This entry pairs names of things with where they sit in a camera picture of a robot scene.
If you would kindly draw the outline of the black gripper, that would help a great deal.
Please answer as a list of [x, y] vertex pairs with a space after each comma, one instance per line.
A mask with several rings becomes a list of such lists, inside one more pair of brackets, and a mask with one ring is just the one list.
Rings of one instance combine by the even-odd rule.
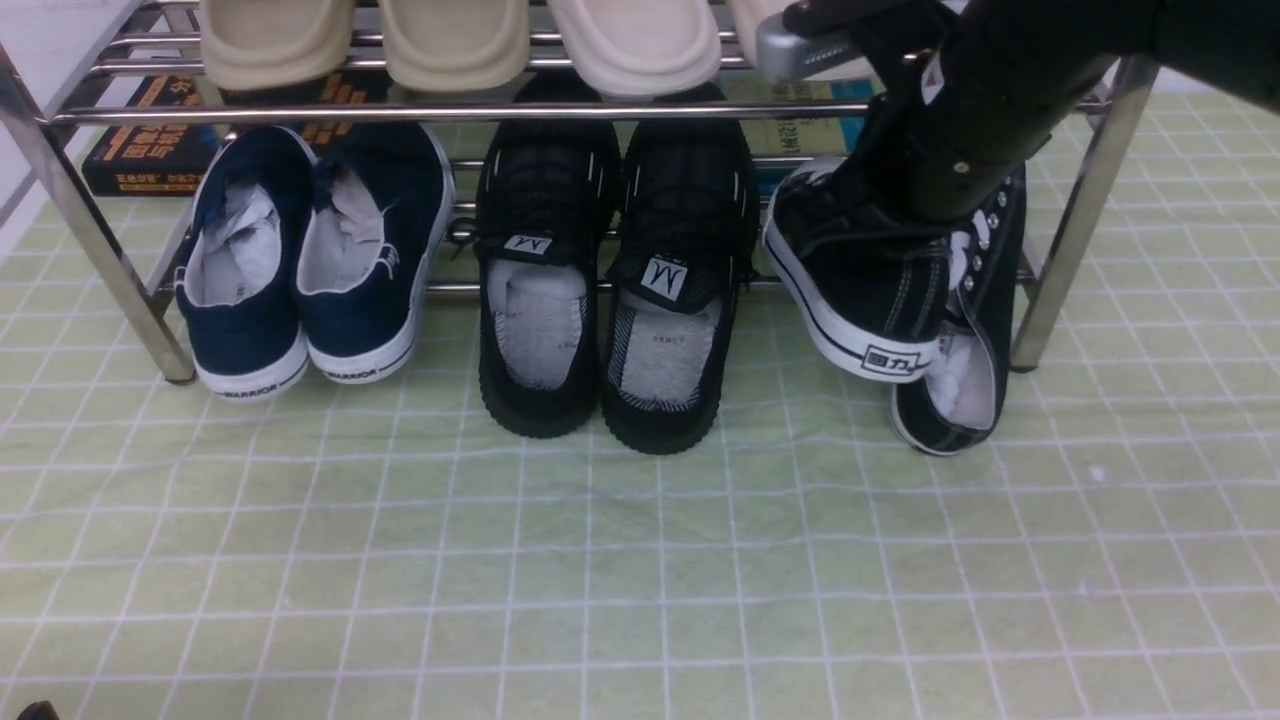
[[783, 214], [940, 225], [972, 211], [1116, 61], [1147, 53], [1157, 1], [799, 1], [783, 26], [844, 29], [884, 82], [854, 154], [783, 186]]

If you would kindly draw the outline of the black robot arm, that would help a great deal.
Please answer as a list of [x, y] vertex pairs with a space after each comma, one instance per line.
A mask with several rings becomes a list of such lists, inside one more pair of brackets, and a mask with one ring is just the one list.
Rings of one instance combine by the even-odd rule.
[[1275, 1], [799, 1], [783, 27], [849, 32], [884, 83], [852, 174], [891, 215], [970, 213], [1121, 58], [1277, 110]]

